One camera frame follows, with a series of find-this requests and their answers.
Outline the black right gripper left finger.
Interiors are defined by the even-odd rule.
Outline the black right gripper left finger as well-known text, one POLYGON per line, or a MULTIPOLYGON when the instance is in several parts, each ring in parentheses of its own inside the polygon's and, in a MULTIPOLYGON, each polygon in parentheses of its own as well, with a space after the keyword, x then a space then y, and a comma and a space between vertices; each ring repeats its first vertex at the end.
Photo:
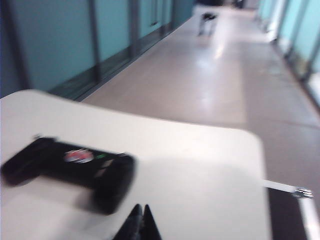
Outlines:
POLYGON ((117 232, 118 240, 140 240, 141 221, 143 219, 142 207, 136 204, 117 232))

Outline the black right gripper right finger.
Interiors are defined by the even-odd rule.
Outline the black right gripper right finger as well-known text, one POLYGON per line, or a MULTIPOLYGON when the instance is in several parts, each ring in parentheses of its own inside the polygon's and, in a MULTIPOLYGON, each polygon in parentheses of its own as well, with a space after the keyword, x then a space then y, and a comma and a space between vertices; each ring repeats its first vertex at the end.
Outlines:
POLYGON ((162 240, 161 234, 156 225, 152 211, 148 204, 144 207, 143 216, 143 239, 144 240, 162 240))

